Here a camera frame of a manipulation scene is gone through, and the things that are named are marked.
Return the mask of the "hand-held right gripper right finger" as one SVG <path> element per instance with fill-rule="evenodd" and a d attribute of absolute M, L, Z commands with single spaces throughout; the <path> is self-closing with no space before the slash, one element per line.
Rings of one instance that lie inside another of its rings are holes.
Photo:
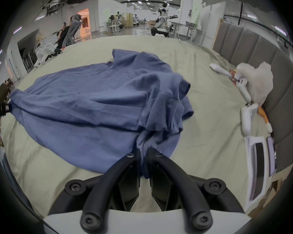
<path fill-rule="evenodd" d="M 155 148 L 148 149 L 146 165 L 152 197 L 160 209 L 183 209 L 191 231 L 208 231 L 212 227 L 211 210 L 245 215 L 241 204 L 223 180 L 188 175 Z"/>

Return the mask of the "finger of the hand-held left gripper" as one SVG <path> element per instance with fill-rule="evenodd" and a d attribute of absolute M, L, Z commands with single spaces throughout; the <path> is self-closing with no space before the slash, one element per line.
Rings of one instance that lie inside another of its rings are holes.
<path fill-rule="evenodd" d="M 0 103 L 0 116 L 4 116 L 12 111 L 11 103 Z"/>

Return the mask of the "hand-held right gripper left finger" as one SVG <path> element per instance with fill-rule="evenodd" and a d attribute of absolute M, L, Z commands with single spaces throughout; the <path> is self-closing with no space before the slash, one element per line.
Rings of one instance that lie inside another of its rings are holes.
<path fill-rule="evenodd" d="M 139 197 L 141 153 L 133 150 L 103 175 L 68 181 L 48 215 L 82 210 L 79 218 L 84 231 L 102 231 L 110 209 L 129 212 Z"/>

